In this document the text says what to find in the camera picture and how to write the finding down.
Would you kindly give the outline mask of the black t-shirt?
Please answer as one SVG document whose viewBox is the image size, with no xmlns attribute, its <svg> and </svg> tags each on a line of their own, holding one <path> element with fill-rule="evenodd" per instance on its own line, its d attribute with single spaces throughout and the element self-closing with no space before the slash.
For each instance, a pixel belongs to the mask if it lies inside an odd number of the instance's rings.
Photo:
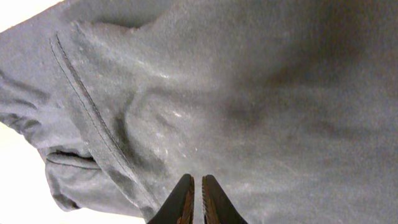
<svg viewBox="0 0 398 224">
<path fill-rule="evenodd" d="M 1 122 L 66 212 L 189 173 L 249 223 L 396 223 L 397 2 L 65 1 L 1 34 Z"/>
</svg>

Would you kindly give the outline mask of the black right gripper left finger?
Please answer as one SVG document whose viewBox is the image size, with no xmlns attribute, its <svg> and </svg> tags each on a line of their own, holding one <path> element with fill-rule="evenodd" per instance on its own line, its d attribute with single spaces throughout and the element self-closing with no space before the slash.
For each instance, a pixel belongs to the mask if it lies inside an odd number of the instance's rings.
<svg viewBox="0 0 398 224">
<path fill-rule="evenodd" d="M 192 224 L 194 206 L 195 181 L 190 174 L 184 174 L 147 224 Z"/>
</svg>

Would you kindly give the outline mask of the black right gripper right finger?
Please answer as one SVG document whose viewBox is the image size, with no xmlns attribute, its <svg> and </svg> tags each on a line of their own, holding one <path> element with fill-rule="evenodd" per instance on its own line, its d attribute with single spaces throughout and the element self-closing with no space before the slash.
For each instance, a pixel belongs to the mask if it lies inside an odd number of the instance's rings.
<svg viewBox="0 0 398 224">
<path fill-rule="evenodd" d="M 205 224 L 248 224 L 213 175 L 202 177 L 201 188 Z"/>
</svg>

